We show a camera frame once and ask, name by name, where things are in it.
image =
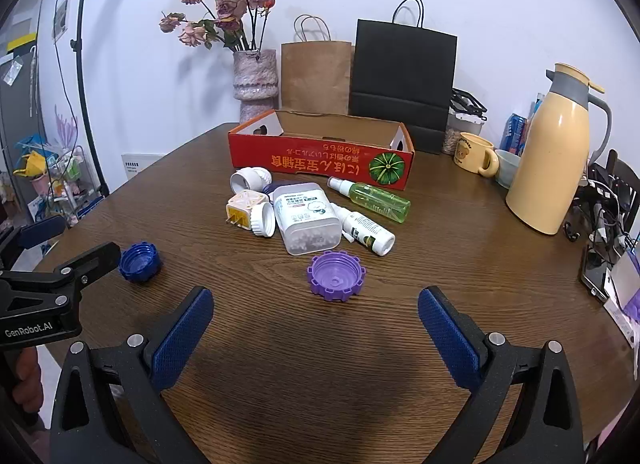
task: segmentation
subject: white bottle cap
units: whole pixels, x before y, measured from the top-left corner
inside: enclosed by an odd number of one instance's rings
[[[276,231],[276,217],[273,206],[262,202],[251,208],[251,231],[258,237],[272,237]]]
[[[267,184],[271,184],[271,173],[264,168],[241,168],[229,180],[231,191],[236,195],[243,189],[262,191]]]
[[[351,186],[353,186],[353,184],[354,183],[350,180],[342,180],[338,179],[337,177],[329,177],[329,180],[326,182],[326,185],[329,188],[338,190],[345,197],[349,196],[349,190],[351,189]]]

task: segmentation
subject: yellow mug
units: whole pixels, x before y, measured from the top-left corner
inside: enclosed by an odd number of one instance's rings
[[[467,132],[460,134],[453,162],[460,168],[471,173],[479,173],[483,177],[493,177],[500,166],[493,144],[476,134]]]

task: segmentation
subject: thermos handle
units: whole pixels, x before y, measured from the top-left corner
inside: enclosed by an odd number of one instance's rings
[[[611,135],[611,109],[609,108],[609,105],[606,104],[606,102],[591,93],[589,94],[589,102],[596,105],[597,107],[602,108],[602,110],[607,113],[607,133],[604,134],[604,140],[602,141],[600,147],[595,152],[593,152],[593,154],[591,154],[591,158],[589,159],[590,166],[591,164],[596,162],[602,155],[602,152],[604,152],[604,149],[607,147],[607,143],[609,142],[609,136]]]

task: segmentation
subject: white spray bottle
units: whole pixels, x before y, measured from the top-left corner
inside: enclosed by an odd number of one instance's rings
[[[396,241],[396,236],[393,233],[362,213],[341,208],[333,202],[331,202],[331,207],[342,222],[342,234],[348,241],[357,240],[380,256],[385,256],[391,250]]]

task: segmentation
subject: light stand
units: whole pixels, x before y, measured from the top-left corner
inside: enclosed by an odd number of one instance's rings
[[[94,134],[91,132],[91,123],[89,122],[89,113],[86,108],[86,97],[84,94],[84,76],[82,76],[82,11],[84,9],[84,0],[78,2],[78,24],[76,25],[76,39],[71,40],[71,49],[76,53],[76,72],[78,74],[78,95],[80,97],[80,109],[82,112],[82,122],[84,123],[84,132],[89,143],[89,151],[94,162],[95,172],[98,175],[98,192],[103,197],[109,196],[109,187],[102,174],[98,153],[95,151]]]

